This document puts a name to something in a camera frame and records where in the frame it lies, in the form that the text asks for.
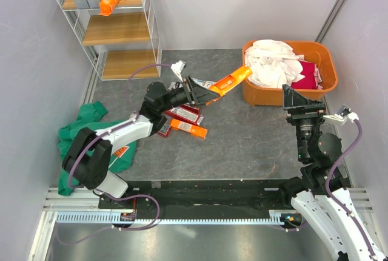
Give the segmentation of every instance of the white cloth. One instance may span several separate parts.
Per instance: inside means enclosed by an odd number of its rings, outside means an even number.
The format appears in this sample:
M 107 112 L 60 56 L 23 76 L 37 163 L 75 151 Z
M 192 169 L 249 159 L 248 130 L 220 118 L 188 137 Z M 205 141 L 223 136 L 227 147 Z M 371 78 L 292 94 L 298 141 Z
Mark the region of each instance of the white cloth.
M 265 88 L 282 88 L 304 78 L 303 67 L 298 61 L 304 55 L 296 55 L 292 48 L 282 41 L 262 39 L 255 41 L 245 52 L 245 65 L 252 69 L 248 80 Z

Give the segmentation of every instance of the black mounting base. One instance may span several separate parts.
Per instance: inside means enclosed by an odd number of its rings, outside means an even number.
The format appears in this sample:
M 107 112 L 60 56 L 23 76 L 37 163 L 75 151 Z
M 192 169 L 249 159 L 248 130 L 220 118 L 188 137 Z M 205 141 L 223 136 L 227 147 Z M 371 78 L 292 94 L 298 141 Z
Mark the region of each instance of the black mounting base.
M 147 194 L 157 199 L 160 219 L 258 219 L 270 209 L 287 209 L 277 190 L 284 180 L 174 180 L 129 181 L 129 195 Z M 128 207 L 104 197 L 100 209 Z M 136 200 L 137 218 L 152 219 L 156 208 L 144 198 Z

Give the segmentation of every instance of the green cloth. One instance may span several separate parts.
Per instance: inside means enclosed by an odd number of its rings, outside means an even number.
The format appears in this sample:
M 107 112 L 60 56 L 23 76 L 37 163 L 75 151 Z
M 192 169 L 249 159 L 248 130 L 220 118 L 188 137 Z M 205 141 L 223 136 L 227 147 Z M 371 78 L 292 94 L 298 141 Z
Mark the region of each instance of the green cloth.
M 114 126 L 120 121 L 114 121 L 111 123 L 100 123 L 98 122 L 103 118 L 108 111 L 105 107 L 97 101 L 96 103 L 90 103 L 82 105 L 79 108 L 77 119 L 75 122 L 70 123 L 69 125 L 62 127 L 58 131 L 59 137 L 59 151 L 61 152 L 61 159 L 63 160 L 67 155 L 67 152 L 70 149 L 75 137 L 77 136 L 80 129 L 85 127 L 95 131 L 97 129 L 106 129 L 108 127 Z M 130 167 L 133 155 L 136 150 L 136 142 L 129 143 L 126 146 L 120 148 L 116 151 L 110 158 L 109 162 L 109 171 L 113 173 L 119 173 L 123 170 L 126 170 Z M 58 181 L 58 194 L 63 196 L 68 196 L 72 193 L 73 189 L 67 185 L 67 180 L 69 179 L 69 173 L 65 170 L 61 171 Z M 76 179 L 72 179 L 72 185 L 78 185 L 79 182 Z

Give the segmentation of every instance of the red and white box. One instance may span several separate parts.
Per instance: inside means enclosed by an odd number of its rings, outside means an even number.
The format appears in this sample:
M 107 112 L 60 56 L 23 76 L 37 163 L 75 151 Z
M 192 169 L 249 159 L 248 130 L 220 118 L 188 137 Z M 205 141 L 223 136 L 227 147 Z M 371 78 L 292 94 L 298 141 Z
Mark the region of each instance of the red and white box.
M 194 112 L 195 114 L 199 114 L 199 112 L 201 111 L 201 108 L 199 106 L 196 107 L 188 104 L 183 104 L 181 107 L 187 109 L 188 111 Z
M 176 120 L 184 121 L 185 123 L 194 124 L 196 126 L 199 126 L 203 119 L 203 116 L 199 113 L 188 110 L 184 106 L 174 107 L 173 109 L 165 111 L 164 114 L 175 118 Z

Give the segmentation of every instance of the orange plastic tub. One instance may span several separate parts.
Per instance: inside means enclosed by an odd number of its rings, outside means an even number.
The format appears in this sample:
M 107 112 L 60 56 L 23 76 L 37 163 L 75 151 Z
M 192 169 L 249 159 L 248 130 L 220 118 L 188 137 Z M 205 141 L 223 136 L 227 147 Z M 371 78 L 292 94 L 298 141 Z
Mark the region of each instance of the orange plastic tub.
M 245 64 L 245 51 L 253 45 L 249 41 L 242 48 L 242 63 Z M 337 86 L 338 78 L 329 50 L 322 44 L 314 41 L 284 41 L 293 48 L 297 55 L 304 55 L 306 61 L 316 64 L 322 78 L 323 90 L 297 89 L 300 94 L 311 98 L 321 99 Z M 242 95 L 250 105 L 283 105 L 283 90 L 278 88 L 262 88 L 252 84 L 248 78 L 242 82 Z

